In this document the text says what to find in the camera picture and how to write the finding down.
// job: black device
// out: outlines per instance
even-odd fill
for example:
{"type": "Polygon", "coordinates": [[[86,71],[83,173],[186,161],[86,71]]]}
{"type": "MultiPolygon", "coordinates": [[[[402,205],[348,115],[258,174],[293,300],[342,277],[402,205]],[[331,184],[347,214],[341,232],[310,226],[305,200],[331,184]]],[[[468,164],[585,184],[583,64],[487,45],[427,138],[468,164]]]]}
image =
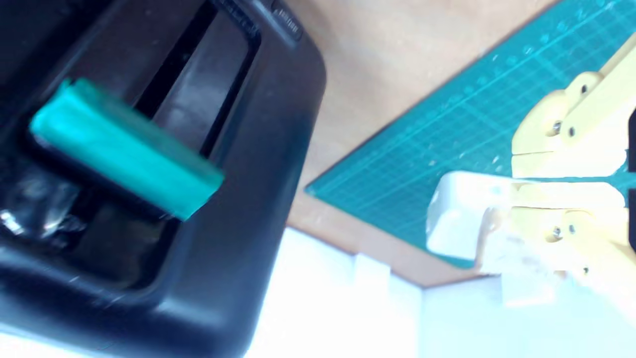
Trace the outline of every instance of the black device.
{"type": "Polygon", "coordinates": [[[278,0],[7,0],[0,38],[0,329],[89,355],[242,356],[326,83],[297,18],[278,0]],[[28,123],[65,78],[208,158],[219,191],[180,222],[38,151],[28,123]]]}

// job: yellow plastic bracket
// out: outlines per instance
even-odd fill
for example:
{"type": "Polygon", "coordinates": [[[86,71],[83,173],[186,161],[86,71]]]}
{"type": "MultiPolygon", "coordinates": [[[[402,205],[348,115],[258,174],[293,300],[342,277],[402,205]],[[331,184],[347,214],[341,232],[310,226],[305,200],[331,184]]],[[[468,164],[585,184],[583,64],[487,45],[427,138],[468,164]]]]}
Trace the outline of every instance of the yellow plastic bracket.
{"type": "Polygon", "coordinates": [[[625,162],[636,108],[636,34],[599,72],[544,97],[512,142],[515,178],[609,176],[625,162]]]}
{"type": "Polygon", "coordinates": [[[621,193],[607,183],[523,183],[515,189],[513,232],[551,269],[568,271],[636,325],[636,254],[621,193]]]}

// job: teal foam block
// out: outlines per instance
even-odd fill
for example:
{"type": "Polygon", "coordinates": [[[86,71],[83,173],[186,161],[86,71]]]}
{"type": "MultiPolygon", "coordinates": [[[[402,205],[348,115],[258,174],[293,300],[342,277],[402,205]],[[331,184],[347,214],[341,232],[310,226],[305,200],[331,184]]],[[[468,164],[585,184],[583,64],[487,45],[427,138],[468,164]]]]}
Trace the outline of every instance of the teal foam block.
{"type": "MultiPolygon", "coordinates": [[[[426,251],[426,211],[441,176],[453,170],[511,176],[512,137],[528,111],[579,73],[598,71],[634,31],[634,1],[563,0],[306,192],[426,251]]],[[[626,193],[636,187],[636,177],[626,171],[623,166],[598,180],[626,193]]],[[[459,268],[474,266],[442,259],[459,268]]]]}
{"type": "Polygon", "coordinates": [[[212,164],[88,80],[64,82],[29,129],[38,140],[181,220],[223,181],[212,164]]]}

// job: white surface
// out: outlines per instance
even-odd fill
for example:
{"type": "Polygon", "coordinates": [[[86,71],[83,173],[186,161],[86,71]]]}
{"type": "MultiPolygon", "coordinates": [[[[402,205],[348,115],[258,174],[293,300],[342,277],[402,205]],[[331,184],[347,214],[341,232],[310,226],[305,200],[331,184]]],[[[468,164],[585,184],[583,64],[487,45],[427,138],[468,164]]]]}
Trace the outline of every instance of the white surface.
{"type": "MultiPolygon", "coordinates": [[[[386,265],[286,230],[247,358],[633,356],[636,330],[584,289],[509,309],[498,278],[420,290],[386,265]]],[[[77,357],[0,336],[0,357],[77,357]]]]}
{"type": "Polygon", "coordinates": [[[510,207],[511,184],[504,176],[451,171],[439,184],[427,212],[427,248],[435,254],[475,260],[483,214],[510,207]]]}
{"type": "Polygon", "coordinates": [[[554,304],[506,308],[499,278],[424,293],[420,357],[633,357],[636,329],[598,296],[564,285],[554,304]]]}
{"type": "Polygon", "coordinates": [[[288,229],[247,358],[418,357],[422,291],[288,229]]]}

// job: green cutting mat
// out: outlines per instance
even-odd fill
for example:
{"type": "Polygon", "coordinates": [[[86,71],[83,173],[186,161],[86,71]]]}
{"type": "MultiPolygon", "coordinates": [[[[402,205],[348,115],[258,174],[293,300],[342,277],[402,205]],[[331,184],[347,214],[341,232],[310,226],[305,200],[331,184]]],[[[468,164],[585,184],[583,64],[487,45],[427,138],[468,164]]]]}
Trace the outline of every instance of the green cutting mat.
{"type": "MultiPolygon", "coordinates": [[[[528,111],[579,73],[598,71],[634,31],[635,1],[563,0],[306,191],[426,251],[426,211],[440,177],[453,170],[510,176],[511,140],[528,111]]],[[[626,168],[601,180],[623,192],[636,187],[626,168]]]]}

